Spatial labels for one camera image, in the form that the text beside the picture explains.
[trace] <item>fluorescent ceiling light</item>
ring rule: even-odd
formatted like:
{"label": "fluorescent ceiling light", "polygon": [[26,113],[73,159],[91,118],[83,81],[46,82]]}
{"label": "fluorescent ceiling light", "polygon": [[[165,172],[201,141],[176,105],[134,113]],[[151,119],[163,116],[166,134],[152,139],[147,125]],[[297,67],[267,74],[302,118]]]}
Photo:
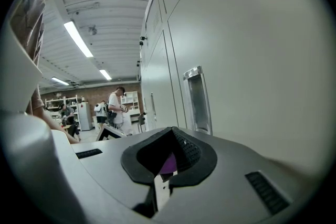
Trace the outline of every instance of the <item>fluorescent ceiling light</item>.
{"label": "fluorescent ceiling light", "polygon": [[70,37],[74,40],[78,48],[84,53],[86,57],[93,57],[92,53],[88,49],[88,47],[85,45],[83,39],[80,37],[75,24],[73,22],[68,22],[64,24],[65,29],[68,31]]}
{"label": "fluorescent ceiling light", "polygon": [[55,81],[57,81],[57,82],[59,82],[59,83],[62,83],[63,85],[69,86],[68,83],[66,83],[66,82],[64,82],[64,81],[62,81],[62,80],[60,80],[60,79],[58,79],[58,78],[53,77],[53,78],[51,78],[51,79],[52,79],[52,80],[55,80]]}
{"label": "fluorescent ceiling light", "polygon": [[111,80],[111,77],[109,76],[109,74],[107,74],[105,70],[100,70],[100,73],[102,73],[107,80]]}

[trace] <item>ceiling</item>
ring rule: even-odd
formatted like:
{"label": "ceiling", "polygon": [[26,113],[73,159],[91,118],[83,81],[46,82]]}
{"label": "ceiling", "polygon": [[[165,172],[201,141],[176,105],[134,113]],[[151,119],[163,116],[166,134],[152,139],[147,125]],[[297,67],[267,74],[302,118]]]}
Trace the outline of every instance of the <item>ceiling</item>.
{"label": "ceiling", "polygon": [[[46,0],[39,68],[46,92],[136,81],[139,38],[148,0]],[[63,26],[73,20],[93,57],[87,58]],[[95,35],[90,27],[97,30]],[[105,69],[111,81],[99,72]],[[70,83],[63,86],[56,77]]]}

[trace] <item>brick wall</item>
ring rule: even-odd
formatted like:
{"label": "brick wall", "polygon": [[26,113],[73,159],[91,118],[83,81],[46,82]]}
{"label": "brick wall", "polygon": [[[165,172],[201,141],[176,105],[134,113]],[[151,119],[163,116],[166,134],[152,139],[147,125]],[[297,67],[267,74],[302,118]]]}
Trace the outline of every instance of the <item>brick wall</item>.
{"label": "brick wall", "polygon": [[111,86],[104,86],[104,87],[96,87],[96,88],[87,88],[87,89],[74,89],[69,91],[57,91],[51,92],[41,95],[41,99],[45,102],[45,99],[57,99],[56,93],[61,92],[63,96],[75,97],[76,94],[78,96],[83,96],[85,98],[85,102],[89,102],[90,109],[91,109],[91,116],[95,116],[96,113],[94,112],[93,108],[97,103],[100,103],[102,100],[105,102],[108,101],[108,97],[110,96],[111,92],[114,92],[118,86],[123,86],[126,92],[138,92],[138,99],[139,99],[139,108],[140,112],[143,113],[143,104],[142,104],[142,94],[141,94],[141,87],[139,83],[131,83],[131,84],[120,84],[120,85],[111,85]]}

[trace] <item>hair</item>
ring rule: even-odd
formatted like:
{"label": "hair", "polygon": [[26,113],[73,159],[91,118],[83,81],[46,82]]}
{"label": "hair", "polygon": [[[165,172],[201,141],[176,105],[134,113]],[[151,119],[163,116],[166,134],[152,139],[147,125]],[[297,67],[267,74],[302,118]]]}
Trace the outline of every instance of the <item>hair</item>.
{"label": "hair", "polygon": [[122,93],[125,93],[125,88],[122,87],[122,86],[118,86],[117,89],[116,89],[116,91],[118,91],[118,90],[122,90]]}

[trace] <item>purple object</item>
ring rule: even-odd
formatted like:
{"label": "purple object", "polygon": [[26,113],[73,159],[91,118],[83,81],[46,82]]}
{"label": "purple object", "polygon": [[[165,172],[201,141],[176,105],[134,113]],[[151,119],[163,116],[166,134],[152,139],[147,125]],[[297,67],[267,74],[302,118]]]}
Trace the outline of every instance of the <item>purple object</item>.
{"label": "purple object", "polygon": [[177,170],[176,158],[175,158],[175,155],[171,153],[169,157],[167,158],[167,160],[165,161],[165,163],[163,164],[159,172],[159,175],[170,174],[170,173],[175,172],[176,170]]}

